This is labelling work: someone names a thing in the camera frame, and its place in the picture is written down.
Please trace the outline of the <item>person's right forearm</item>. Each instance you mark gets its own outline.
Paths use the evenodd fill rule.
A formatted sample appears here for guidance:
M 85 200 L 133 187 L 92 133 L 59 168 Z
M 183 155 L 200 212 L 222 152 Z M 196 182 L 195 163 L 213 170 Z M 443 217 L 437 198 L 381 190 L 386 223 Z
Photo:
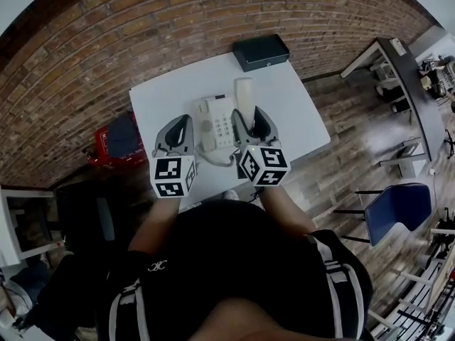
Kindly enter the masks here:
M 317 230 L 314 221 L 291 199 L 282 186 L 265 187 L 259 194 L 264 210 L 291 236 Z

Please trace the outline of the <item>person's left forearm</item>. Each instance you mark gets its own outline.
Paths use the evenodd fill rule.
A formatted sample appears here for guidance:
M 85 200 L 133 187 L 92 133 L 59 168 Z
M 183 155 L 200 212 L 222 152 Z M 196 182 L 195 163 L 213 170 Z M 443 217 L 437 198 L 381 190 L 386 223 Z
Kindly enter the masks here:
M 130 241 L 128 250 L 148 255 L 158 253 L 177 218 L 180 203 L 177 197 L 159 198 Z

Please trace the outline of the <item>black office chair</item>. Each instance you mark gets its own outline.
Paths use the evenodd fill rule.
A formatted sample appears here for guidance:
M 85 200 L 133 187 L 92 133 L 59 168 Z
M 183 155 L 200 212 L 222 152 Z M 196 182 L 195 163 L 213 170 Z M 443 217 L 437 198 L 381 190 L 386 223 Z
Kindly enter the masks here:
M 88 254 L 127 248 L 134 233 L 134 213 L 115 188 L 88 181 L 58 188 L 55 195 L 67 250 Z

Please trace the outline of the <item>blue chair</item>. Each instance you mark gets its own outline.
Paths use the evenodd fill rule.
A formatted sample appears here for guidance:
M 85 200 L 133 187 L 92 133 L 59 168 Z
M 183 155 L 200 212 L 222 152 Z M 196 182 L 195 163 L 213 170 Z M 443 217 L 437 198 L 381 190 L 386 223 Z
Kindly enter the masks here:
M 344 239 L 377 245 L 396 225 L 402 224 L 415 231 L 432 213 L 429 187 L 422 183 L 391 185 L 384 190 L 361 190 L 358 195 L 375 195 L 376 198 L 363 210 L 335 210 L 337 214 L 362 215 L 368 238 L 344 236 Z

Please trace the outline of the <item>white telephone handset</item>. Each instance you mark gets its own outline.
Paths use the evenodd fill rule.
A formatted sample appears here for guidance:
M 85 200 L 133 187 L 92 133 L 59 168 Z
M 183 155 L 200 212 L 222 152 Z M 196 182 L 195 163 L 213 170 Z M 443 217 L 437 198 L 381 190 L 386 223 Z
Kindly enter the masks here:
M 240 111 L 248 130 L 254 126 L 255 104 L 252 97 L 252 81 L 250 77 L 241 77 L 235 80 L 235 96 L 237 109 Z

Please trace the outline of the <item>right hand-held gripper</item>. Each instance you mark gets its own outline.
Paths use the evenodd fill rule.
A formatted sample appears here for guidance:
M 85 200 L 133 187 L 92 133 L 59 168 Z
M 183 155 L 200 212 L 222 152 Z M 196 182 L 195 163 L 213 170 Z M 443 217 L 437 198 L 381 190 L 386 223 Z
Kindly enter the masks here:
M 235 146 L 240 150 L 235 164 L 237 177 L 249 180 L 255 187 L 281 184 L 289 172 L 275 123 L 260 107 L 255 107 L 252 133 L 258 138 L 250 141 L 250 130 L 238 109 L 231 115 Z

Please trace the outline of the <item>white metal frame rack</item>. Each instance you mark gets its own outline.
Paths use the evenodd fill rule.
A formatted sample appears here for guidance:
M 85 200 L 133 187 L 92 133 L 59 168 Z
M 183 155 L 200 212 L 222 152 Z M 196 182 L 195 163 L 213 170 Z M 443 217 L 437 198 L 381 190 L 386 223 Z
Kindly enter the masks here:
M 433 341 L 444 330 L 445 318 L 455 298 L 455 215 L 430 230 L 432 252 L 422 257 L 422 273 L 406 274 L 411 289 L 395 309 L 370 331 L 374 341 Z

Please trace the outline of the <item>red fire extinguisher box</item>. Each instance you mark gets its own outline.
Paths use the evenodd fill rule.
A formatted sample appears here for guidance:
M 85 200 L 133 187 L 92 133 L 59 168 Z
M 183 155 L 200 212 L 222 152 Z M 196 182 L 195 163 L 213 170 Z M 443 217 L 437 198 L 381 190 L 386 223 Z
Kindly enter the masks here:
M 110 166 L 110 167 L 135 167 L 139 166 L 147 161 L 147 155 L 142 143 L 139 128 L 137 126 L 137 121 L 132 112 L 127 112 L 126 114 L 131 114 L 134 123 L 136 124 L 138 135 L 139 135 L 139 148 L 132 154 L 122 157 L 122 158 L 113 158 L 110 157 L 107 150 L 107 125 L 98 129 L 95 132 L 95 143 L 96 151 L 95 156 L 89 160 L 89 163 L 94 166 Z

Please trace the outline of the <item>black metal box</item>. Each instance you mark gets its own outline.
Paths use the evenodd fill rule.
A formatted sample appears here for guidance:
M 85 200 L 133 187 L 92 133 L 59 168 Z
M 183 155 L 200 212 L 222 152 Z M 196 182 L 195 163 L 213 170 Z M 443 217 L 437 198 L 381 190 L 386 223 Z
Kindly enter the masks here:
M 290 56 L 278 34 L 234 42 L 232 52 L 244 72 L 284 63 Z

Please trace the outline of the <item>white table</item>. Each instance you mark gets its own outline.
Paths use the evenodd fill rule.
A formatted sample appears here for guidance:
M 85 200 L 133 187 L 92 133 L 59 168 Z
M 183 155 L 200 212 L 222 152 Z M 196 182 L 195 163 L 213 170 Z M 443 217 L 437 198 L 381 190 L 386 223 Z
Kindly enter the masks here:
M 292 162 L 330 142 L 309 93 L 290 62 L 243 72 L 232 53 L 218 55 L 150 79 L 129 96 L 148 157 L 156 135 L 172 119 L 193 116 L 194 102 L 219 94 L 233 96 L 235 80 L 252 78 L 252 101 L 273 120 L 284 155 Z

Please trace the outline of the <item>person's black shirt torso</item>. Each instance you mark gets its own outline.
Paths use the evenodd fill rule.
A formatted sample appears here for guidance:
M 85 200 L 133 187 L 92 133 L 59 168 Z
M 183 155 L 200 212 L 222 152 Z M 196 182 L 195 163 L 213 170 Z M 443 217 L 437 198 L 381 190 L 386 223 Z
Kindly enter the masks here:
M 99 341 L 188 341 L 219 302 L 256 303 L 283 328 L 367 337 L 373 287 L 328 229 L 288 235 L 264 210 L 218 200 L 178 215 L 156 255 L 126 251 L 109 270 Z

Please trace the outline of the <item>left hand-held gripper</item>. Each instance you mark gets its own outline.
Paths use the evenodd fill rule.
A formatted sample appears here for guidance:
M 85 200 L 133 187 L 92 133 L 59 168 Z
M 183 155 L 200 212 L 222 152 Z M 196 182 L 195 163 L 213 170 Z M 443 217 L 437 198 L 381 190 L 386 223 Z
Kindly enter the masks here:
M 156 136 L 150 160 L 150 180 L 157 197 L 187 197 L 197 176 L 195 156 L 177 152 L 193 151 L 193 120 L 184 114 L 171 120 Z

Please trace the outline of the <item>black desk with white legs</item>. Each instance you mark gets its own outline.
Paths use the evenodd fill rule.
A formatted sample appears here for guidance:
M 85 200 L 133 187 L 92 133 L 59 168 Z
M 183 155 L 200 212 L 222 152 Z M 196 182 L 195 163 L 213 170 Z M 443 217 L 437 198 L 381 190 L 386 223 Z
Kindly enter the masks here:
M 376 51 L 380 51 L 397 78 L 414 118 L 418 123 L 420 137 L 404 141 L 402 144 L 409 146 L 411 144 L 421 143 L 424 152 L 417 155 L 381 161 L 379 162 L 379 166 L 392 166 L 419 160 L 432 162 L 438 157 L 445 139 L 445 126 L 441 118 L 441 113 L 438 110 L 437 103 L 424 90 L 419 79 L 417 62 L 407 45 L 401 42 L 407 53 L 399 56 L 390 44 L 390 39 L 392 38 L 376 38 L 372 45 L 341 72 L 340 76 L 342 78 L 347 77 Z

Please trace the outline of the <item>white desk telephone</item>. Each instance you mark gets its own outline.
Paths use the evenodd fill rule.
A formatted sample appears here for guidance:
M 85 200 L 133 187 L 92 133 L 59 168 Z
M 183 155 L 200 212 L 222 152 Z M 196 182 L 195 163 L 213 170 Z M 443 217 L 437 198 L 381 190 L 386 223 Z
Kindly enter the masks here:
M 220 94 L 201 98 L 195 101 L 194 108 L 205 152 L 233 146 L 231 114 L 235 105 L 232 97 Z

